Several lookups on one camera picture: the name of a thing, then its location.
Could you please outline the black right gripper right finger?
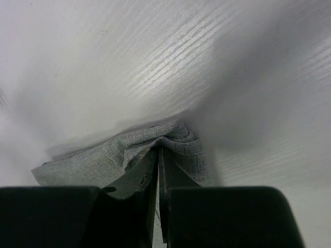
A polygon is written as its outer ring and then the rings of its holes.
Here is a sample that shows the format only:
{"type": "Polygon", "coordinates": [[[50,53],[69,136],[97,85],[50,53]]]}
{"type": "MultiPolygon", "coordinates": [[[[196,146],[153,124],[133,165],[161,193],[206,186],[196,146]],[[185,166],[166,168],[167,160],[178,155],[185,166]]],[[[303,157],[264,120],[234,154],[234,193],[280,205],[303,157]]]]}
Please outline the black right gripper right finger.
{"type": "Polygon", "coordinates": [[[159,211],[168,247],[304,247],[291,207],[273,187],[201,187],[161,148],[159,211]]]}

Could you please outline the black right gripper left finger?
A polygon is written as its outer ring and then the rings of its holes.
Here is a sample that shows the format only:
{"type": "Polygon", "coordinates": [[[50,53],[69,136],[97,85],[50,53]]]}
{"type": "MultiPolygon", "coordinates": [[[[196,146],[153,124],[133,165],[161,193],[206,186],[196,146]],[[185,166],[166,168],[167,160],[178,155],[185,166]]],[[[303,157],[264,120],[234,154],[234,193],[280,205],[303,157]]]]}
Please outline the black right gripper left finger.
{"type": "Polygon", "coordinates": [[[104,188],[1,188],[1,247],[151,247],[157,158],[104,188]]]}

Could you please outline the grey cloth napkin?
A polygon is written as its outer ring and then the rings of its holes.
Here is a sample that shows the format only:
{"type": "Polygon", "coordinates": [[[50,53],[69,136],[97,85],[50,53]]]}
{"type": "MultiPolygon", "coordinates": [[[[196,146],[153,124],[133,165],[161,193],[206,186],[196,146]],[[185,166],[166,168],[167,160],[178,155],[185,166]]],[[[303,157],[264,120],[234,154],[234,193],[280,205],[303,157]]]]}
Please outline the grey cloth napkin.
{"type": "Polygon", "coordinates": [[[32,169],[32,174],[42,186],[101,188],[129,172],[154,147],[169,148],[176,165],[197,184],[212,184],[201,141],[179,119],[120,134],[68,158],[47,162],[32,169]]]}

